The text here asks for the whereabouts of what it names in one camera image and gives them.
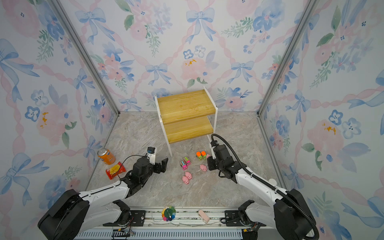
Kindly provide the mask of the pink pig toy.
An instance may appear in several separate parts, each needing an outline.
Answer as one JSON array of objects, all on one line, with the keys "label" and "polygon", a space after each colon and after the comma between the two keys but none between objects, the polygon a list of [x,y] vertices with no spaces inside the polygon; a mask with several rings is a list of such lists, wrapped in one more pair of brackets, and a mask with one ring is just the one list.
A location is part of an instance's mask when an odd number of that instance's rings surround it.
[{"label": "pink pig toy", "polygon": [[186,177],[186,176],[183,176],[182,177],[182,181],[184,184],[188,185],[190,183],[190,180]]},{"label": "pink pig toy", "polygon": [[207,166],[206,165],[200,165],[200,169],[203,171],[203,172],[206,172],[208,170]]},{"label": "pink pig toy", "polygon": [[189,172],[185,172],[185,176],[188,178],[188,180],[191,180],[193,178],[192,174]]}]

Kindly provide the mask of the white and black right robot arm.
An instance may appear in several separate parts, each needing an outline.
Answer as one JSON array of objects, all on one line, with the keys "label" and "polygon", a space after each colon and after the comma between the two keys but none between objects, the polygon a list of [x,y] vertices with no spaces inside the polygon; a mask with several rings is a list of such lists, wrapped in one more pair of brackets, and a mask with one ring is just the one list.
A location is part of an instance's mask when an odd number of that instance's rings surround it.
[{"label": "white and black right robot arm", "polygon": [[260,197],[266,206],[248,200],[239,208],[245,226],[252,223],[273,227],[285,240],[317,240],[320,237],[316,220],[302,194],[273,185],[254,173],[245,164],[234,161],[226,145],[211,142],[212,156],[208,157],[209,170],[218,170],[226,178]]}]

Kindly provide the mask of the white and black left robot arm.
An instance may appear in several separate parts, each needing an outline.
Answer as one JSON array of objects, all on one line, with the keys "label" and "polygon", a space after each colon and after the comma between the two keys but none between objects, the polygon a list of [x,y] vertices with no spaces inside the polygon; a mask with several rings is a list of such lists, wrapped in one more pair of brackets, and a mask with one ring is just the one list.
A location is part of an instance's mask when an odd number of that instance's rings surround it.
[{"label": "white and black left robot arm", "polygon": [[89,229],[111,223],[120,226],[131,221],[130,207],[124,199],[144,187],[152,174],[164,173],[168,159],[152,163],[141,157],[119,181],[91,191],[64,192],[38,222],[48,240],[73,240]]}]

